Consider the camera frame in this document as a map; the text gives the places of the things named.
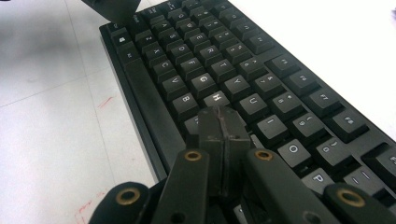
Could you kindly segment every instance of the red scribble on table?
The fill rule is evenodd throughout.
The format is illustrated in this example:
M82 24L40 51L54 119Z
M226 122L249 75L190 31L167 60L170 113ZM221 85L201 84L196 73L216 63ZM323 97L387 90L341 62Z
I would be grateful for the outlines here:
M90 220L93 211L96 209L97 205L106 196L108 190L100 191L95 195L95 198L89 200L87 203L82 205L78 211L75 213L75 219L77 224L87 224L86 220Z
M103 108L103 107L105 107L105 105L111 100L111 99L113 99L114 97L108 97L108 99L107 100L105 100L104 102L102 102L101 104L99 104L99 106L98 106L98 108Z

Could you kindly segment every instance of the keyboard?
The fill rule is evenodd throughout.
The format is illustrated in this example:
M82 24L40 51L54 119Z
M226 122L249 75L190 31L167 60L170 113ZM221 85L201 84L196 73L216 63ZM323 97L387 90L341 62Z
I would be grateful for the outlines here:
M232 3L165 1L100 32L159 179L224 105L319 197L343 182L396 215L396 143Z

